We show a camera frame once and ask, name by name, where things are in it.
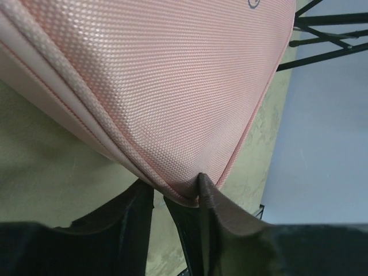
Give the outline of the black music stand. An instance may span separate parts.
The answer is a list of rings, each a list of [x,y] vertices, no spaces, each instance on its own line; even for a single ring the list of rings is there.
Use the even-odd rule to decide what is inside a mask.
[[[292,40],[289,42],[289,47],[296,48],[304,45],[319,44],[319,43],[331,43],[338,46],[340,49],[306,57],[303,59],[294,60],[292,62],[282,63],[278,66],[278,71],[285,71],[302,67],[334,58],[352,55],[367,51],[367,43],[358,45],[351,45],[346,43],[347,39],[359,39],[367,36],[367,30],[359,30],[347,33],[327,33],[316,30],[316,26],[335,26],[335,25],[356,25],[367,23],[367,13],[350,13],[350,14],[336,14],[328,16],[307,16],[304,14],[317,6],[320,1],[311,1],[304,7],[295,12],[294,27],[293,30],[298,32],[305,32],[314,35],[312,39],[305,40]]]

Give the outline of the pink medicine kit case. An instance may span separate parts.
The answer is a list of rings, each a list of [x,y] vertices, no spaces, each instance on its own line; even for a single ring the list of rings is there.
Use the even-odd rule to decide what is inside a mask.
[[[171,200],[225,182],[295,1],[2,1],[1,79]]]

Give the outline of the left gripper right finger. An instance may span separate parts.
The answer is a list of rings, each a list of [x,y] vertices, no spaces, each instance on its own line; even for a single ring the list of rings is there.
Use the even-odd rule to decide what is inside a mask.
[[[272,225],[223,195],[205,174],[199,206],[166,200],[189,275],[366,275],[364,224]]]

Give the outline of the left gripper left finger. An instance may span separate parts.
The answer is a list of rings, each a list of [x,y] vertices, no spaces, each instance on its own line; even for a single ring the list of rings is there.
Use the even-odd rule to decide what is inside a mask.
[[[1,223],[1,275],[145,275],[153,198],[137,180],[67,228]]]

